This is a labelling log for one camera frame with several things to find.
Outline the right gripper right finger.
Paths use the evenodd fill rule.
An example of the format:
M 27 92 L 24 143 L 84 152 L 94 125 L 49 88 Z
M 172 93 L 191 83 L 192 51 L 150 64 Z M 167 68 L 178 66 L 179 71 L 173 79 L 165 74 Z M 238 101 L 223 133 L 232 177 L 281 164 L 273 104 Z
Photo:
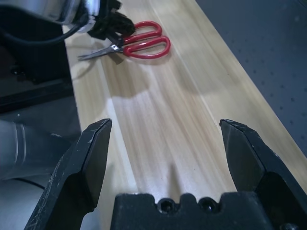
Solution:
M 275 230 L 307 228 L 307 195 L 257 131 L 221 119 L 228 168 L 237 191 L 254 192 Z

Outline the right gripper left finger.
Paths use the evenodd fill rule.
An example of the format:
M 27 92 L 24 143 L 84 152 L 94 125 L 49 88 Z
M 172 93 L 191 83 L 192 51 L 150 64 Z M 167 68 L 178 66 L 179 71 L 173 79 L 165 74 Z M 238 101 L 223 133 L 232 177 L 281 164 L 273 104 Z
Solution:
M 86 128 L 63 154 L 44 189 L 26 230 L 78 230 L 97 207 L 106 162 L 111 119 Z

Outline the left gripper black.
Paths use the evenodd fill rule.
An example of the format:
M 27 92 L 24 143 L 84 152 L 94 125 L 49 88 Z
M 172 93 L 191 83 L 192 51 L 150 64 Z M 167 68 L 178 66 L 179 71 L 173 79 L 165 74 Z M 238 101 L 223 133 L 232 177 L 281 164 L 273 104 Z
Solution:
M 94 16 L 94 26 L 87 33 L 92 38 L 110 40 L 122 48 L 123 37 L 132 35 L 136 28 L 131 19 L 119 12 L 122 3 L 118 0 L 100 0 L 98 15 Z

